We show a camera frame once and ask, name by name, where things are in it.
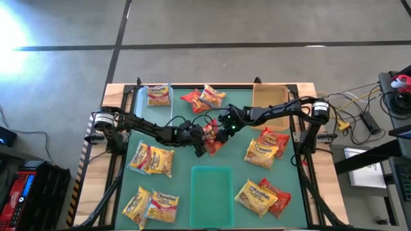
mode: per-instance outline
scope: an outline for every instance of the teal plastic bin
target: teal plastic bin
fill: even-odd
[[[234,225],[232,178],[229,167],[194,166],[191,169],[190,225],[229,228]]]

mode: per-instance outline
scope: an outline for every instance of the yellow noodle package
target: yellow noodle package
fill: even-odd
[[[177,215],[179,196],[154,191],[147,208],[146,217],[163,222],[174,223]]]
[[[147,98],[147,106],[170,105],[170,84],[147,87]]]
[[[277,146],[267,146],[257,143],[254,139],[251,140],[250,146],[247,149],[244,160],[267,169],[271,169],[274,163],[274,156],[278,150]]]
[[[200,100],[210,105],[210,107],[219,108],[221,107],[224,97],[224,92],[219,92],[209,85],[204,85],[204,90],[201,93]]]
[[[149,191],[139,187],[137,195],[129,201],[123,210],[123,214],[136,222],[139,225],[140,230],[144,228],[147,221],[147,218],[144,217],[144,212],[150,202],[151,195],[152,194]]]
[[[150,147],[150,165],[147,173],[164,173],[171,178],[171,165],[173,164],[174,151],[167,151],[161,148]]]
[[[128,167],[136,171],[138,173],[142,173],[144,175],[147,175],[148,167],[150,165],[150,146],[143,143],[143,141],[140,141],[136,154],[134,155],[133,159],[131,159],[130,164]]]
[[[262,218],[278,198],[271,192],[265,191],[257,184],[247,180],[247,183],[234,199]]]

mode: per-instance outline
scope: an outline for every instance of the ramen noodle package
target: ramen noodle package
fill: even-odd
[[[244,160],[250,162],[251,164],[271,169],[271,165],[274,163],[274,156],[277,150],[278,147],[259,144],[252,139]]]
[[[123,214],[136,222],[139,225],[140,230],[144,228],[147,221],[147,218],[144,217],[144,213],[150,202],[151,195],[152,194],[149,191],[139,187],[137,195],[129,201],[123,210]]]
[[[277,201],[277,196],[247,180],[234,199],[262,218],[268,208]]]
[[[274,187],[265,177],[260,181],[259,186],[263,190],[266,190],[278,197],[278,200],[270,206],[268,211],[270,211],[277,219],[279,219],[280,214],[282,213],[282,211],[284,211],[284,209],[291,201],[291,194],[288,192],[283,192],[280,189]]]
[[[170,84],[147,87],[147,99],[147,106],[170,105]]]
[[[200,100],[207,103],[212,108],[219,108],[221,107],[224,97],[224,92],[219,92],[208,85],[204,85],[204,90],[203,93],[201,93]]]
[[[272,130],[265,128],[259,135],[257,142],[267,146],[277,146],[278,150],[275,157],[282,158],[289,138],[290,135],[275,133]]]
[[[214,156],[214,154],[224,145],[221,142],[214,141],[216,138],[216,133],[218,132],[217,121],[213,119],[209,124],[203,127],[204,133],[208,133],[206,140],[204,141],[205,149],[210,156]]]
[[[147,173],[164,173],[171,178],[174,151],[150,146],[148,154],[150,156],[150,164],[148,165]]]
[[[150,146],[143,143],[143,141],[140,141],[136,154],[134,154],[134,157],[131,159],[128,167],[138,173],[149,175],[149,173],[147,172],[151,162],[149,152]]]
[[[179,196],[154,191],[146,211],[146,217],[163,222],[174,223],[177,215]]]
[[[199,113],[205,110],[209,110],[211,107],[207,103],[204,103],[203,101],[200,100],[200,95],[201,95],[200,91],[195,89],[193,92],[190,92],[186,94],[185,96],[181,96],[180,99],[185,100],[188,103],[191,103],[194,113]]]

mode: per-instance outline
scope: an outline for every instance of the red snack bag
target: red snack bag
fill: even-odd
[[[275,153],[276,158],[283,157],[283,151],[287,147],[288,140],[290,135],[275,133],[272,130],[269,130],[267,127],[259,135],[257,142],[267,146],[277,146],[278,150]]]
[[[208,153],[210,153],[210,156],[214,156],[214,154],[224,145],[221,142],[214,141],[218,132],[216,119],[213,119],[213,121],[205,125],[203,131],[206,134],[208,133],[207,139],[204,141],[204,146]]]
[[[265,177],[260,181],[259,186],[268,191],[269,193],[274,193],[278,197],[278,200],[270,206],[268,211],[270,211],[277,219],[280,218],[280,214],[287,207],[291,201],[291,193],[283,192],[280,189],[274,187]]]
[[[211,107],[207,103],[204,103],[203,101],[200,100],[200,95],[201,95],[200,91],[195,89],[194,91],[186,94],[185,96],[181,96],[180,99],[185,100],[188,103],[191,103],[194,113],[199,113],[204,110],[209,110]]]

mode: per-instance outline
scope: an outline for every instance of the concrete floor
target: concrete floor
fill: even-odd
[[[126,0],[0,1],[0,104],[12,128],[47,131],[51,156],[72,173],[113,51],[10,49],[114,45],[125,5]],[[123,44],[383,40],[411,40],[411,17],[400,0],[132,0]],[[260,76],[267,82],[314,82],[317,90],[335,92],[377,82],[378,73],[400,70],[409,60],[411,46],[122,50],[112,82],[245,82]],[[357,113],[355,107],[348,110]],[[382,128],[392,128],[377,103],[371,113]],[[356,133],[367,134],[362,125]],[[340,136],[335,144],[351,142]],[[16,148],[47,158],[41,136],[21,135]],[[381,198],[343,196],[352,225],[406,230],[404,224],[373,224],[374,215],[384,213]]]

